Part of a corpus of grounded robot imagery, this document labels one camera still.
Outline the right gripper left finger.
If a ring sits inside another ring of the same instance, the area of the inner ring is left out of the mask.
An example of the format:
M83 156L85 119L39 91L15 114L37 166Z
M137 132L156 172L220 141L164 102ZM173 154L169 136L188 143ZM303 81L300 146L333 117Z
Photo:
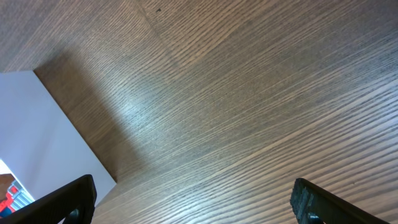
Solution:
M90 224L97 192L93 176L83 175L1 219L1 224Z

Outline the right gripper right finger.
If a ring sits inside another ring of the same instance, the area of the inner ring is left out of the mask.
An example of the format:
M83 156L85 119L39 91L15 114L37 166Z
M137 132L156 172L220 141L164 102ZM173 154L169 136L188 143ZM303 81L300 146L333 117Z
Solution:
M295 180L290 204L299 224L388 224L303 178Z

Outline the red toy fire truck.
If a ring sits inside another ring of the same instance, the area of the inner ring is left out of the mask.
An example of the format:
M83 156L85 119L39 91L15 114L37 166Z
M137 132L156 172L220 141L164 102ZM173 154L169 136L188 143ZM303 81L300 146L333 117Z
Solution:
M5 196L6 198L1 200L1 218L9 216L35 201L17 180L10 184Z

